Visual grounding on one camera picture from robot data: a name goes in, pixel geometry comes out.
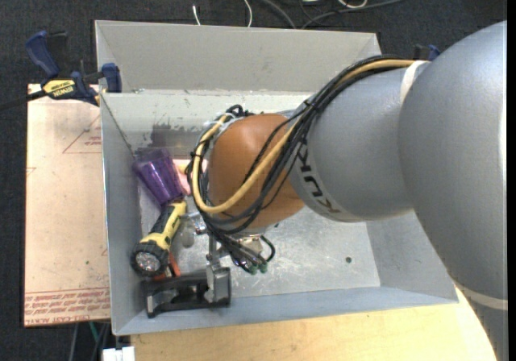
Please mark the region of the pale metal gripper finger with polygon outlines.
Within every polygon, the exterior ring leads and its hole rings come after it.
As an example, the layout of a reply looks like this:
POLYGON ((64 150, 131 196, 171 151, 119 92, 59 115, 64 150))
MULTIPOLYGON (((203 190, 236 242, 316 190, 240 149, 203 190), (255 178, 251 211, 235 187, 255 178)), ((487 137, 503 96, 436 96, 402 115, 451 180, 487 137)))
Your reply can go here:
POLYGON ((182 220, 181 245, 192 247, 198 235, 206 233, 206 226, 200 216, 190 216, 182 220))
POLYGON ((206 256, 207 290, 204 294, 210 305, 229 305, 231 303, 231 269, 221 264, 218 256, 206 256))

